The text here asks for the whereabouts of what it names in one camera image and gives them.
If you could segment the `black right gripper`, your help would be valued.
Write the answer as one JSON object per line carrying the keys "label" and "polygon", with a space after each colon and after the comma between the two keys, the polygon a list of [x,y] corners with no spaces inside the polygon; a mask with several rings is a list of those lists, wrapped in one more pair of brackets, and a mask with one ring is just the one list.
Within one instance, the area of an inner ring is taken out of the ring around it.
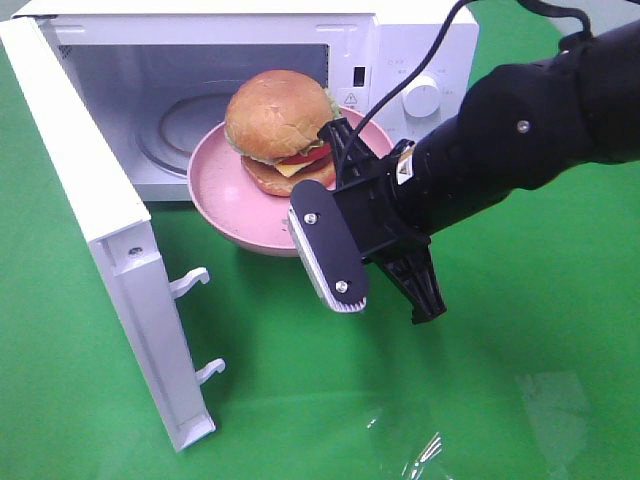
{"label": "black right gripper", "polygon": [[411,303],[411,322],[427,323],[446,312],[430,238],[406,223],[392,192],[392,157],[379,158],[346,118],[326,123],[319,138],[331,146],[333,197],[361,260],[375,263]]}

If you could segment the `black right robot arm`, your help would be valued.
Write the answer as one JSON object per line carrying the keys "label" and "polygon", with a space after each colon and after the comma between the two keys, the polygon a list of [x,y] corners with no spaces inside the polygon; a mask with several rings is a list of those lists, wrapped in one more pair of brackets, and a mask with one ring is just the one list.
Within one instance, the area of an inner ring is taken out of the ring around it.
{"label": "black right robot arm", "polygon": [[337,187],[299,186],[289,209],[318,296],[334,311],[360,311],[373,263],[411,302],[413,321],[430,321],[445,310],[433,234],[574,166],[638,158],[639,25],[576,33],[551,58],[494,68],[456,116],[384,157],[345,120],[320,135],[336,154]]}

